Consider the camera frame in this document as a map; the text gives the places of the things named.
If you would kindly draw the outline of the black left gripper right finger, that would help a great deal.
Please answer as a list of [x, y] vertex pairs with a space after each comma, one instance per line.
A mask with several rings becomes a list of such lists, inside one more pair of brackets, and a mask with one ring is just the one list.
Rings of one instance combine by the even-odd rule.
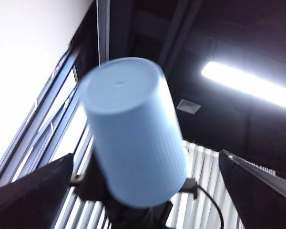
[[222, 150], [225, 187], [246, 229], [286, 229], [286, 180]]

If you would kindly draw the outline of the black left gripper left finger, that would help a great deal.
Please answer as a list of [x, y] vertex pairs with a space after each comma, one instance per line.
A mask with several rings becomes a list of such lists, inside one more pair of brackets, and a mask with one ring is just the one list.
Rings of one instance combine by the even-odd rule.
[[69, 187], [73, 155], [67, 154], [0, 187], [0, 229], [49, 229]]

